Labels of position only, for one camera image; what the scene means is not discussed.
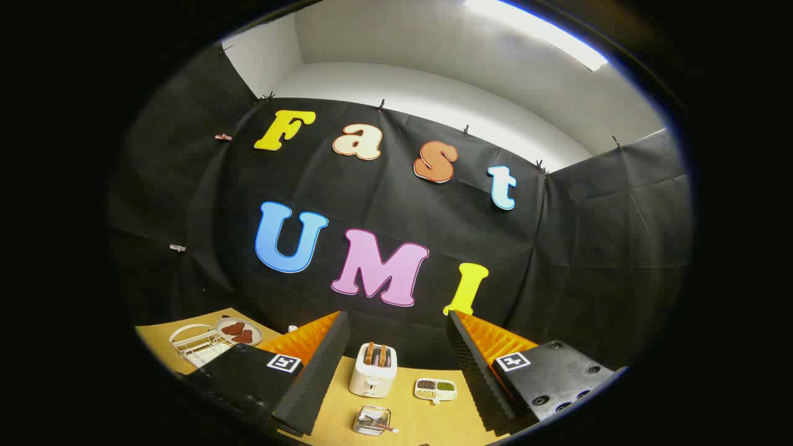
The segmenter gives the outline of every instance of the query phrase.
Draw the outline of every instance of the pink letter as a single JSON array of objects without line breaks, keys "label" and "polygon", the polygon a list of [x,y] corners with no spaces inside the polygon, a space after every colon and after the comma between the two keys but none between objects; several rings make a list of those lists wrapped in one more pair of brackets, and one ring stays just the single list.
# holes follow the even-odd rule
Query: pink letter
[{"label": "pink letter", "polygon": [[344,236],[350,241],[350,251],[341,277],[331,283],[333,291],[356,295],[355,277],[360,270],[367,298],[374,296],[391,279],[388,290],[380,295],[380,299],[395,306],[413,306],[416,301],[413,299],[413,285],[421,262],[430,255],[429,250],[419,244],[405,243],[383,263],[374,234],[363,229],[348,229]]}]

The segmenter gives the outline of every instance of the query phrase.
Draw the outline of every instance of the yellow letter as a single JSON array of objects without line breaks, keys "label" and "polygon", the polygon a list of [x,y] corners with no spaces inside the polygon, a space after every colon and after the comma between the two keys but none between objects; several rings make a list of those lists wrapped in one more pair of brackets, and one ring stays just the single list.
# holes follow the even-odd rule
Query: yellow letter
[{"label": "yellow letter", "polygon": [[477,290],[482,279],[488,276],[488,268],[476,263],[460,263],[460,284],[451,303],[443,309],[443,314],[448,315],[449,310],[457,310],[460,313],[473,314],[473,298],[477,296]]},{"label": "yellow letter", "polygon": [[343,130],[346,135],[333,141],[333,152],[340,155],[355,155],[361,160],[371,161],[380,156],[377,147],[383,139],[383,132],[367,124],[350,124]]},{"label": "yellow letter", "polygon": [[306,125],[312,124],[316,119],[314,112],[297,112],[292,110],[279,110],[275,112],[275,121],[270,124],[267,133],[262,136],[261,140],[253,144],[255,148],[263,148],[264,150],[278,150],[281,148],[281,135],[285,140],[291,140],[295,136],[297,130],[300,129],[300,123],[303,121]]}]

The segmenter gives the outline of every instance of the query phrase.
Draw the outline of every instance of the letter u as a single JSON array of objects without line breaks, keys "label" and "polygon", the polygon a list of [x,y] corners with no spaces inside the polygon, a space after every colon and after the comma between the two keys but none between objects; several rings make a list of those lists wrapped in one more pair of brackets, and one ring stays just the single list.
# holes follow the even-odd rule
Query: letter u
[{"label": "letter u", "polygon": [[276,202],[262,203],[262,220],[256,233],[256,255],[268,267],[275,271],[294,273],[303,271],[314,256],[316,238],[320,229],[328,226],[327,218],[313,212],[302,212],[303,232],[294,256],[287,257],[278,252],[278,236],[284,220],[292,215],[292,210]]}]

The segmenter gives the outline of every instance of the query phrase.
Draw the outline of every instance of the heart-shaped cookie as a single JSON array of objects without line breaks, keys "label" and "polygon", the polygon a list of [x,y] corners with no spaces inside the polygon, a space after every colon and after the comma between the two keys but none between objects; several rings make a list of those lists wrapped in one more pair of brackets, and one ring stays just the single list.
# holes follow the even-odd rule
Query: heart-shaped cookie
[{"label": "heart-shaped cookie", "polygon": [[232,340],[234,342],[239,342],[240,344],[250,344],[253,342],[253,330],[245,330],[243,334],[233,337]]},{"label": "heart-shaped cookie", "polygon": [[229,325],[228,327],[223,328],[223,333],[236,336],[242,333],[244,329],[245,329],[245,322],[237,322],[234,325]]}]

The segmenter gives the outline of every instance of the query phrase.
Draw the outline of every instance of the small glass box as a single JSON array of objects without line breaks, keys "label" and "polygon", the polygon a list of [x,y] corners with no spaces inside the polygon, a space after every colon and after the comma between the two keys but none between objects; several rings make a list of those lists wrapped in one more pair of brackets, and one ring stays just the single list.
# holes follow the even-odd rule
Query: small glass box
[{"label": "small glass box", "polygon": [[381,425],[390,426],[391,423],[391,410],[386,409],[385,407],[363,406],[361,410],[358,411],[358,415],[355,417],[355,423],[352,426],[352,430],[357,433],[371,436],[378,436],[385,431],[385,429],[378,428],[377,426],[373,425],[372,421],[361,420],[361,418],[364,416],[371,418],[375,423],[379,423]]}]

